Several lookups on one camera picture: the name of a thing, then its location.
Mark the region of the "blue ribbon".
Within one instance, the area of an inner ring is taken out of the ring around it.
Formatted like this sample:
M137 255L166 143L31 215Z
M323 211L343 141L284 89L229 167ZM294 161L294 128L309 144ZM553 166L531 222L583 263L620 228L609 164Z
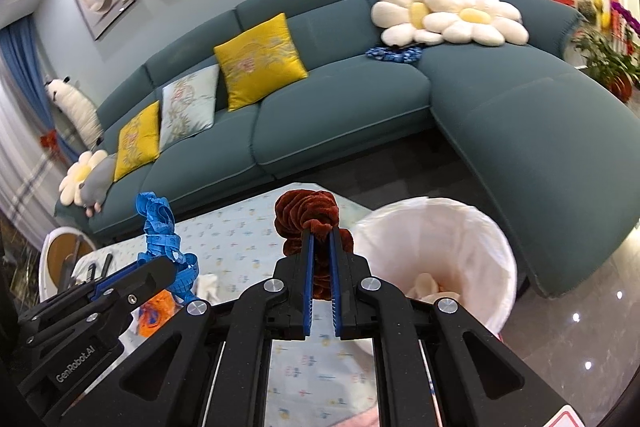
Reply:
M136 198L137 213L144 219L146 251L138 261L149 262L167 258L176 269L174 281L167 290L175 302L186 306L196 299L194 283L200 275L198 256L181 250L181 237L176 233L176 221L168 199L154 192L142 192Z

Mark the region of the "dark red velvet scrunchie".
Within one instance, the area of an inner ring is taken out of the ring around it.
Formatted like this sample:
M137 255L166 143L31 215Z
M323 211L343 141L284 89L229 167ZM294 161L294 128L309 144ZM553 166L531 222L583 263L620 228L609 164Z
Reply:
M274 206L274 227L284 239L283 254L295 256L303 250L303 235L325 241L337 229L345 253L354 252L354 239L347 229L340 228L340 208L328 191L292 190L279 197Z

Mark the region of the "orange snack bag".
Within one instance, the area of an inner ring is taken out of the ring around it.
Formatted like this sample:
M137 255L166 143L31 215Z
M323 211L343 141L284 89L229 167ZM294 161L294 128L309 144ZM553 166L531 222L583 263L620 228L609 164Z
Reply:
M175 315L176 310L174 297L163 289L140 307L137 333L149 338Z

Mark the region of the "white tissue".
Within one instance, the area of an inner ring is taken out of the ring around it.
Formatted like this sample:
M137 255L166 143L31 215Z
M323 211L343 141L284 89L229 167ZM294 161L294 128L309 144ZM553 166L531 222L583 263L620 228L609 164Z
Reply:
M215 274L201 274L194 283L193 292L196 298L213 306L220 303L218 288L218 277Z

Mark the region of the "white lined trash bin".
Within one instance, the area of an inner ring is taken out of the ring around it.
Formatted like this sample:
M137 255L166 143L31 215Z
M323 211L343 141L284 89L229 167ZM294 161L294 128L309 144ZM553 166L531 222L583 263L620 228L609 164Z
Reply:
M454 297L498 336L515 303L518 269L494 220L449 198L393 202L352 227L355 253L406 296Z

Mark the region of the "black remote with buttons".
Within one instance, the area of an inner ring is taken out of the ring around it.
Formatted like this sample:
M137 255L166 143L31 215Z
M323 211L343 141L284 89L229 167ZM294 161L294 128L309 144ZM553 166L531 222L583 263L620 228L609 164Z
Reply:
M96 264L94 262L90 263L87 269L87 277L86 282L91 283L96 280Z

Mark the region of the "slim black remote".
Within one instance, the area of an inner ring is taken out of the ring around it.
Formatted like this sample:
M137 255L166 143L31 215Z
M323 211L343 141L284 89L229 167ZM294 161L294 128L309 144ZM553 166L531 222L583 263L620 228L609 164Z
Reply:
M105 280L107 278L107 275L110 274L110 270L111 270L111 265L113 263L113 254L112 253L108 253L103 261L103 265L102 265L102 269L101 269L101 273L100 273L100 280Z

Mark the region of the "round white wooden side table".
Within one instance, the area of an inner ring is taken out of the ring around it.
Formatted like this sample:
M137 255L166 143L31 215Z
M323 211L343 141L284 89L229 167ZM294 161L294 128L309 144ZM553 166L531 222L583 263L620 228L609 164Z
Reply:
M58 292L63 262L77 253L84 257L96 250L88 236L73 227L59 227L51 231L43 241L38 265L39 300L44 301Z

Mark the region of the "grey plush mouse toy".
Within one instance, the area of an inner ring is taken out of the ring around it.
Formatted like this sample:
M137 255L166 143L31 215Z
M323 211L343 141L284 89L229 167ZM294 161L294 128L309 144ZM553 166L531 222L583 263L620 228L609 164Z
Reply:
M114 182L115 167L116 155L108 155L79 184L81 206L88 218L101 212L107 192Z

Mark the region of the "yellow cushion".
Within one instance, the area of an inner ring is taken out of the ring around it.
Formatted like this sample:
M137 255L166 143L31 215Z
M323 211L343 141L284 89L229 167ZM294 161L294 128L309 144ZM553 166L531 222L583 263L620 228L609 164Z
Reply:
M160 102L140 110L119 131L113 181L160 157Z
M308 77L284 13L214 47L234 112Z

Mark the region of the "red curtain tie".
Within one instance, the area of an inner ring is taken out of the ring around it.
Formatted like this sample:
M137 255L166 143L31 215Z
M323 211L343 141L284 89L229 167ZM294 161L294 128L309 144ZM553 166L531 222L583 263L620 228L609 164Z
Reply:
M60 144L58 144L58 132L55 129L41 135L39 141L43 150L48 150L51 155L58 156L61 154Z

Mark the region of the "light blue embroidered cushion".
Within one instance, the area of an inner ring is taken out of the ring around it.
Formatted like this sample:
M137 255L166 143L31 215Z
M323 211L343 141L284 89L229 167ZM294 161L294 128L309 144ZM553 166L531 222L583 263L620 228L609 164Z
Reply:
M160 101L160 150L213 127L219 66L210 65L171 81Z

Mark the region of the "yellow cushion right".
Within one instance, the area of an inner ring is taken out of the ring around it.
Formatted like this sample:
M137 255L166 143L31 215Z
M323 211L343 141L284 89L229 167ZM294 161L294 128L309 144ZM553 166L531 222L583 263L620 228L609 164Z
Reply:
M214 47L234 112L308 77L284 13Z

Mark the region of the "white daisy pillow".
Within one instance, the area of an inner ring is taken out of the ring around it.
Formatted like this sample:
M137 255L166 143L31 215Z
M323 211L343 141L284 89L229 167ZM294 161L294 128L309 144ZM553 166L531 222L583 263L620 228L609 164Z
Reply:
M442 43L441 34L424 28L423 20L428 14L431 10L425 0L376 0L371 8L372 23L382 30L382 43L390 48Z
M423 19L425 30L439 34L452 44L475 42L481 46L506 43L525 46L529 33L521 12L500 0L425 0L430 12Z

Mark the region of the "blue curtain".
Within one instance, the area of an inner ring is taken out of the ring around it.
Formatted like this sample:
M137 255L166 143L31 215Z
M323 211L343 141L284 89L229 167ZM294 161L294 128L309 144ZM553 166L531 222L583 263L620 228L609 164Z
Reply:
M35 23L31 15L24 16L1 29L1 54L18 91L21 92L37 119L41 135L52 129L58 131L50 109L49 98L44 90ZM61 154L54 157L65 164L73 164L78 159L78 154L59 133L58 144L60 144Z

